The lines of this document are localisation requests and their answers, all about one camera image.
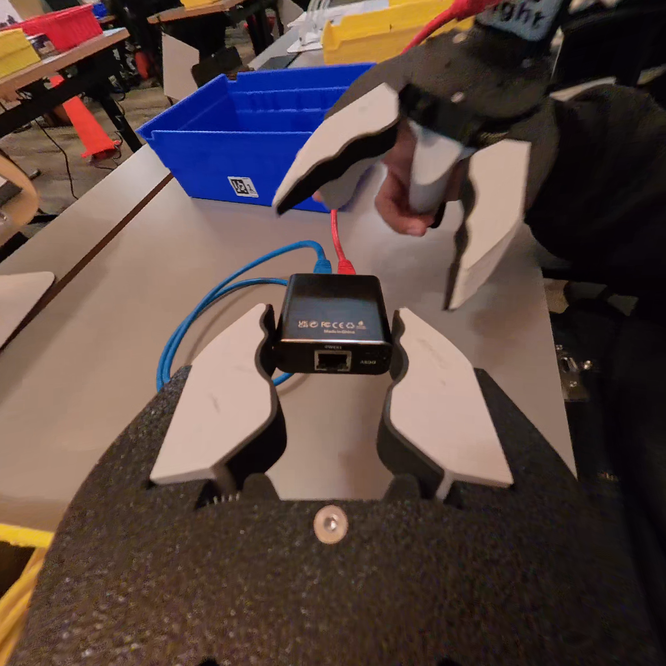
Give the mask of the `wooden table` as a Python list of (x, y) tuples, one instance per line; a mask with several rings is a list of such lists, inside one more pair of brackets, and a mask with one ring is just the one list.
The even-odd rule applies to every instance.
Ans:
[(57, 106), (78, 97), (90, 94), (102, 106), (107, 117), (121, 135), (125, 145), (132, 152), (141, 148), (141, 142), (112, 99), (109, 90), (111, 76), (121, 72), (121, 62), (113, 55), (113, 50), (130, 37), (126, 28), (103, 31), (73, 49), (56, 54), (38, 63), (1, 78), (1, 98), (10, 99), (43, 79), (61, 74), (74, 66), (76, 73), (64, 79), (59, 85), (34, 95), (32, 99), (19, 99), (19, 104), (1, 113), (1, 137), (5, 137), (53, 111)]
[(159, 11), (146, 20), (151, 25), (165, 24), (183, 19), (193, 19), (205, 15), (229, 12), (240, 7), (244, 1), (215, 1), (208, 4), (181, 5), (175, 8)]

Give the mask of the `person's right forearm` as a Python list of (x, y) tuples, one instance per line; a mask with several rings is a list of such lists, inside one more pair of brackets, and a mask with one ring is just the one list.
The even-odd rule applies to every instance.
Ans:
[(526, 216), (533, 236), (571, 266), (665, 281), (665, 108), (616, 85), (553, 103), (559, 141)]

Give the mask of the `black network adapter box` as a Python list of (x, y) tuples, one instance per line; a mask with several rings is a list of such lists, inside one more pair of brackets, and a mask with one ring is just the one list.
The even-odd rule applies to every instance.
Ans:
[(292, 275), (272, 349), (284, 373), (385, 374), (393, 342), (379, 279)]

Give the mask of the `metal desk bracket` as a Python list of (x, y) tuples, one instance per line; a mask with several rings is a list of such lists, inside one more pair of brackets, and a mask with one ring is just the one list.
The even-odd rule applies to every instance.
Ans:
[(588, 402), (590, 395), (581, 377), (582, 367), (564, 345), (555, 343), (554, 349), (564, 402)]

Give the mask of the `person's right hand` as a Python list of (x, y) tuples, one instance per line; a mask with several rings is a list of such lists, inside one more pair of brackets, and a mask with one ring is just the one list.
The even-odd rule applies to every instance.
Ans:
[(374, 205), (383, 221), (398, 234), (423, 237), (434, 223), (431, 214), (419, 214), (410, 206), (413, 149), (396, 145), (385, 157), (386, 177)]

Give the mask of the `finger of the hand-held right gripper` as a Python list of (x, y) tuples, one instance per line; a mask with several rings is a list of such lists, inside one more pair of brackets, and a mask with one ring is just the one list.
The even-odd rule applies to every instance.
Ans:
[(531, 143), (504, 139), (469, 158), (445, 310), (457, 310), (485, 285), (512, 242), (523, 221), (530, 153)]
[(387, 84), (325, 119), (296, 154), (273, 209), (284, 214), (314, 193), (327, 209), (344, 208), (366, 171), (395, 145), (400, 120), (398, 93)]

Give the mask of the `orange cone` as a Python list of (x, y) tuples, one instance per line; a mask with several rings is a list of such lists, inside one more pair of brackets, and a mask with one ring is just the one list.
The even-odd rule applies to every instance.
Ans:
[(104, 161), (121, 154), (121, 141), (112, 139), (102, 128), (82, 99), (82, 93), (58, 102), (75, 129), (84, 148), (81, 157), (88, 161)]

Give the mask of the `beige chair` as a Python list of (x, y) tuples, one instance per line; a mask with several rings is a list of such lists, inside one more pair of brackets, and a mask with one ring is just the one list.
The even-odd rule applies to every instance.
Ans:
[(1, 205), (1, 245), (29, 224), (37, 214), (39, 196), (33, 181), (14, 162), (1, 155), (1, 179), (14, 185), (19, 193)]

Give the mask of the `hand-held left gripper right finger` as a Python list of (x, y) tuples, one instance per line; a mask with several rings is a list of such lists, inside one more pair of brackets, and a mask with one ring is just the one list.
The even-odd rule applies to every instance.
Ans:
[(425, 499), (455, 482), (507, 489), (513, 475), (475, 369), (443, 334), (407, 308), (395, 311), (391, 385), (377, 435), (380, 461), (416, 480)]

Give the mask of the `yellow plastic bin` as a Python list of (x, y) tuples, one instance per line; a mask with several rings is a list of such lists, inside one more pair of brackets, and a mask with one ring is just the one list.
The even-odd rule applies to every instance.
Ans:
[(38, 52), (21, 29), (1, 30), (1, 78), (41, 62)]
[(52, 531), (1, 524), (1, 664), (23, 633), (31, 597), (54, 539)]
[(322, 31), (325, 65), (377, 63), (402, 53), (453, 1), (389, 1), (387, 8), (343, 16)]

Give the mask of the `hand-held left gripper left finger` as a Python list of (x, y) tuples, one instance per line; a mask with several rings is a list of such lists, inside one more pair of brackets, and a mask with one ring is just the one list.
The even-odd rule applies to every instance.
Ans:
[(154, 484), (244, 484), (287, 448), (272, 381), (275, 315), (259, 304), (215, 337), (191, 365), (150, 475)]

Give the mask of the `red plastic bin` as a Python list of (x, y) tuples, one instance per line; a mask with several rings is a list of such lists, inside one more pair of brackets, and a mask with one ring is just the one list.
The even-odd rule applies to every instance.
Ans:
[(36, 16), (21, 21), (18, 26), (27, 37), (45, 35), (59, 52), (69, 51), (104, 34), (92, 5), (88, 4)]

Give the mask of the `beige panel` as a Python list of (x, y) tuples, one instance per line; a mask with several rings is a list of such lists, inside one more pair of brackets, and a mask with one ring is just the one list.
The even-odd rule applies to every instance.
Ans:
[(199, 62), (198, 49), (166, 33), (162, 34), (162, 88), (173, 105), (198, 90), (192, 68)]

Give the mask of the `person's black clothing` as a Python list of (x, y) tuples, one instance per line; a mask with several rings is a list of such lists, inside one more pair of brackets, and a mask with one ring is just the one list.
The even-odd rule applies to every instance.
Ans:
[(582, 367), (589, 401), (566, 403), (579, 478), (620, 514), (665, 658), (665, 290), (637, 297), (565, 262), (542, 267), (565, 303), (554, 342)]

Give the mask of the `blue plastic bin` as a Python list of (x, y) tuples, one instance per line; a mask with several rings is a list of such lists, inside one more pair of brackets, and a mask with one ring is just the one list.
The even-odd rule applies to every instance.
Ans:
[(372, 63), (219, 75), (138, 129), (188, 196), (271, 206), (296, 154)]

